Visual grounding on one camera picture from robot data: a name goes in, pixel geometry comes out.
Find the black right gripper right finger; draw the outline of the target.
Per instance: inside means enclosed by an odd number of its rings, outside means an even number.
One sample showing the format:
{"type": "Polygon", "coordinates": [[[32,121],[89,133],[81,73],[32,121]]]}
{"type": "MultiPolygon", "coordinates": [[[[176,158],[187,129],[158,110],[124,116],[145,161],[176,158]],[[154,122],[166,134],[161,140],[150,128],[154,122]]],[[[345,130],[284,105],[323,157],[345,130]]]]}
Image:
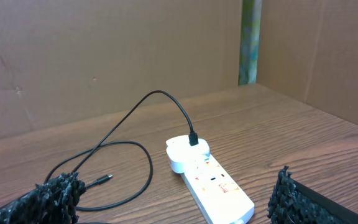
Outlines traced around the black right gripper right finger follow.
{"type": "Polygon", "coordinates": [[[288,166],[278,178],[268,202],[273,224],[358,224],[358,214],[295,181],[288,166]]]}

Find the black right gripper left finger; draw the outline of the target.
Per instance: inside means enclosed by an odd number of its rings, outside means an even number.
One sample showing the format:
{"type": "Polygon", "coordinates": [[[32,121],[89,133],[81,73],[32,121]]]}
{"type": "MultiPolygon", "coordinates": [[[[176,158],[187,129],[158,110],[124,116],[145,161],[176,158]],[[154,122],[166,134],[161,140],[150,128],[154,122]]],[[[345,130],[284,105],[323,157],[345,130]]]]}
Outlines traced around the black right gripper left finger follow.
{"type": "Polygon", "coordinates": [[[78,173],[62,173],[0,208],[0,224],[72,224],[86,192],[78,173]]]}

